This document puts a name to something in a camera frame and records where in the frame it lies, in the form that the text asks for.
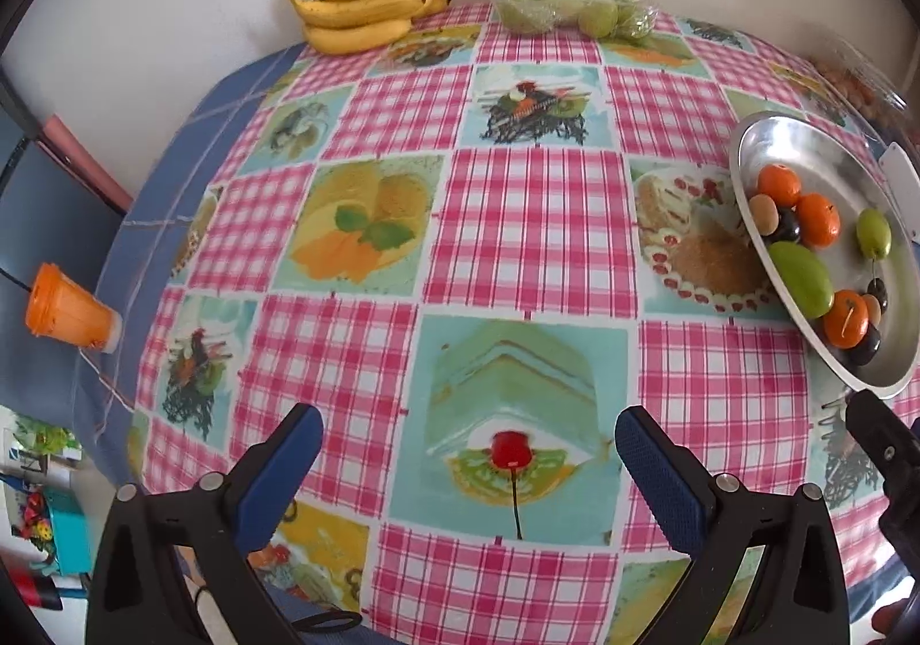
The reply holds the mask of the brown kiwi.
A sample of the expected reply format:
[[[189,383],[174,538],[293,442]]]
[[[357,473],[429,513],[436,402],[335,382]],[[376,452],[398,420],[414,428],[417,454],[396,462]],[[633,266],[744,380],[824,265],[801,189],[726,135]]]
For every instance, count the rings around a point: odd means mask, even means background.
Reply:
[[[780,225],[780,211],[777,203],[766,194],[756,194],[749,199],[749,211],[752,214],[756,231],[761,237],[769,237]]]
[[[878,301],[875,296],[870,295],[870,293],[865,293],[865,295],[862,295],[861,300],[865,302],[865,307],[867,307],[867,317],[869,317],[869,323],[872,324],[875,329],[880,329],[881,318],[883,318],[883,311],[881,310],[880,301]]]

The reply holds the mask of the orange tangerine with stem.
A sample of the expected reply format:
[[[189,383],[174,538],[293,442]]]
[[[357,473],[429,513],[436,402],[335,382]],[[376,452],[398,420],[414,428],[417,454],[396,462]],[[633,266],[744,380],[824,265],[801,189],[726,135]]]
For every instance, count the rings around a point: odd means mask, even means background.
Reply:
[[[854,290],[837,290],[831,309],[823,315],[825,338],[837,349],[853,349],[869,329],[869,307]]]

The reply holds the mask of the large green mango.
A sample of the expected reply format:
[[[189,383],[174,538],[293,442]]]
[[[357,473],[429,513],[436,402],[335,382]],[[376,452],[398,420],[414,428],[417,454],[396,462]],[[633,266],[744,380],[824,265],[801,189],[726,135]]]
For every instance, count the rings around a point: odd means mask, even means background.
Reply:
[[[782,240],[770,245],[769,256],[806,320],[822,318],[833,307],[834,285],[815,252]]]

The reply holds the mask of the small green mango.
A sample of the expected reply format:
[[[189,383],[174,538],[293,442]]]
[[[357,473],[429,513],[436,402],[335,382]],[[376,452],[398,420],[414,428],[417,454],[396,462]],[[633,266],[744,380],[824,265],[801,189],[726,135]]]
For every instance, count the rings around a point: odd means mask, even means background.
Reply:
[[[883,260],[891,254],[892,229],[880,209],[867,208],[856,221],[856,240],[867,260]]]

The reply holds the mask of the plastic tray of green fruits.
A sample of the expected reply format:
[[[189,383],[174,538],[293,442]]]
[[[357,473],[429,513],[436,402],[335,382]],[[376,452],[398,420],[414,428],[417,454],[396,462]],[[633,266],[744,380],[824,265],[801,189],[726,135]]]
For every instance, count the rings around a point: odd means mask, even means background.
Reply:
[[[519,36],[574,28],[594,41],[639,41],[653,32],[660,10],[651,0],[489,0],[499,22]]]

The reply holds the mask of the orange plastic cup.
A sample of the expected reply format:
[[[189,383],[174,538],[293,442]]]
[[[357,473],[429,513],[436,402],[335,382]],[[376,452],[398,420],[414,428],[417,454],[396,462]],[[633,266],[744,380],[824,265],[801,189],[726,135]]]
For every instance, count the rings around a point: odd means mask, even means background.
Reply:
[[[37,270],[25,324],[36,337],[112,354],[122,338],[122,315],[72,281],[54,263]]]

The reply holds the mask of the white plastic box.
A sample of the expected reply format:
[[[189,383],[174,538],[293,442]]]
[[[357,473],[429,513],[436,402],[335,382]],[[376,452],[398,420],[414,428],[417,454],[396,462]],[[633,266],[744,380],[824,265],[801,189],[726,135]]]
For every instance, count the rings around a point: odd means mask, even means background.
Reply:
[[[896,207],[903,217],[918,214],[918,201],[920,201],[920,181],[915,172],[914,164],[907,156],[904,148],[896,142],[891,142],[880,157],[880,167],[883,170],[885,182],[889,187],[889,194],[894,199]]]

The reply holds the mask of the silver metal plate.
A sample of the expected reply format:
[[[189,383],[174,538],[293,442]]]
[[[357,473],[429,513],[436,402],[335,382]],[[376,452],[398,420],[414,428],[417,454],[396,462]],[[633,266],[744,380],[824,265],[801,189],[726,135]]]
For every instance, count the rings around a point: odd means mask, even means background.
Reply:
[[[918,363],[918,268],[889,195],[841,142],[753,114],[728,147],[734,196],[773,291],[830,370],[883,399]]]

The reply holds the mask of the clear box of longans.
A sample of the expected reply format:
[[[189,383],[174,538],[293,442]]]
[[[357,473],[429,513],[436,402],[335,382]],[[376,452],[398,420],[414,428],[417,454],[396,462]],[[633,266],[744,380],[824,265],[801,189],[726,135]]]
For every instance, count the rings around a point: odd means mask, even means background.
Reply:
[[[841,36],[826,38],[809,61],[878,133],[912,126],[911,109],[894,83]]]

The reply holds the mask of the checkered fruit-print tablecloth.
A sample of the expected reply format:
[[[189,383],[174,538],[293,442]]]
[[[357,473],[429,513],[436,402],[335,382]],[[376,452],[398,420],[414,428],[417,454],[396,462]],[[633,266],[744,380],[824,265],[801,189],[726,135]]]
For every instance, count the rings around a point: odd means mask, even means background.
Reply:
[[[599,44],[471,7],[302,52],[178,243],[129,466],[179,489],[310,402],[323,450],[262,583],[410,643],[630,643],[686,569],[614,450],[639,404],[755,491],[819,485],[869,578],[880,478],[731,188],[766,109],[875,157],[814,64],[686,18]]]

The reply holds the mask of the yellow banana bunch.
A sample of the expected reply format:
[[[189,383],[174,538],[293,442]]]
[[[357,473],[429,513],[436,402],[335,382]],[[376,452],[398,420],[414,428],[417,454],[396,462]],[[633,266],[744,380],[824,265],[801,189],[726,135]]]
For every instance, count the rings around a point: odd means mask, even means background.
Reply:
[[[413,32],[451,0],[287,0],[302,36],[321,55],[348,56],[381,49]]]

